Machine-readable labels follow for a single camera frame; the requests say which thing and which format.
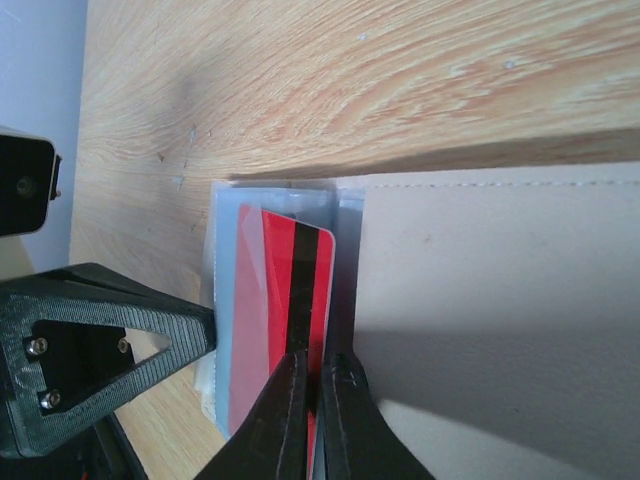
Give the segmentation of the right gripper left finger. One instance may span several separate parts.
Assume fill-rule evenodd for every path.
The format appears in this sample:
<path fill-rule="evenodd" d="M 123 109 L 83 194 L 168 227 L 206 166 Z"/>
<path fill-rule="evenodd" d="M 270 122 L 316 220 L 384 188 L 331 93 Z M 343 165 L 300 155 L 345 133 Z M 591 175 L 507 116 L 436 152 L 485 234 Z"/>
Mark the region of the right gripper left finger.
<path fill-rule="evenodd" d="M 307 353 L 287 353 L 246 419 L 198 479 L 303 479 L 307 472 Z"/>

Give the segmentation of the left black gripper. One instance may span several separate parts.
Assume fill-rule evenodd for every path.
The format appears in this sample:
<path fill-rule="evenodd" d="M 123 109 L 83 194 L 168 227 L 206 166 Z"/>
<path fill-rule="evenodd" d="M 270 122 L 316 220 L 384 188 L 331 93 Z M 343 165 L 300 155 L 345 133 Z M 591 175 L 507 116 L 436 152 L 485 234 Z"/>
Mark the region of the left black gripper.
<path fill-rule="evenodd" d="M 113 411 L 215 347 L 212 309 L 97 263 L 2 281 L 2 478 L 142 478 Z"/>

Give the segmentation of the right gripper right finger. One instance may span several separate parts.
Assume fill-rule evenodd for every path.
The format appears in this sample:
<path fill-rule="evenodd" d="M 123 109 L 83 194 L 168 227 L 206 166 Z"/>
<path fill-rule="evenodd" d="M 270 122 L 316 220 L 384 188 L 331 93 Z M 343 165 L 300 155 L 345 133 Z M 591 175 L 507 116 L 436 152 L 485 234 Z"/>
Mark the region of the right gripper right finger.
<path fill-rule="evenodd" d="M 431 479 L 393 433 L 353 354 L 329 357 L 321 373 L 325 471 L 328 479 Z"/>

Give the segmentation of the red credit card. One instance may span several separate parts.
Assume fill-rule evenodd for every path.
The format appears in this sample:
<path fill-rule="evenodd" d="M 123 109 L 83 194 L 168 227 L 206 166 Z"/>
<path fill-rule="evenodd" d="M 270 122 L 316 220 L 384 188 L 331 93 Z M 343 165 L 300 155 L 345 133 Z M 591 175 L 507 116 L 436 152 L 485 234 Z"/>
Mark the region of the red credit card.
<path fill-rule="evenodd" d="M 307 353 L 307 472 L 318 433 L 319 374 L 335 239 L 324 228 L 243 205 L 237 233 L 229 427 L 232 436 L 287 353 Z"/>

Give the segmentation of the beige card holder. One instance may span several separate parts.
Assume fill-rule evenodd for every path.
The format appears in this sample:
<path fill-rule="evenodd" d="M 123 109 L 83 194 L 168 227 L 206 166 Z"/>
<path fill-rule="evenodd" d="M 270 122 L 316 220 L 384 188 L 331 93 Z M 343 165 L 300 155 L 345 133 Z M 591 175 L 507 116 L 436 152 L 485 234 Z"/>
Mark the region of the beige card holder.
<path fill-rule="evenodd" d="M 637 164 L 214 183 L 196 386 L 225 437 L 245 204 L 333 232 L 330 324 L 437 478 L 638 477 Z"/>

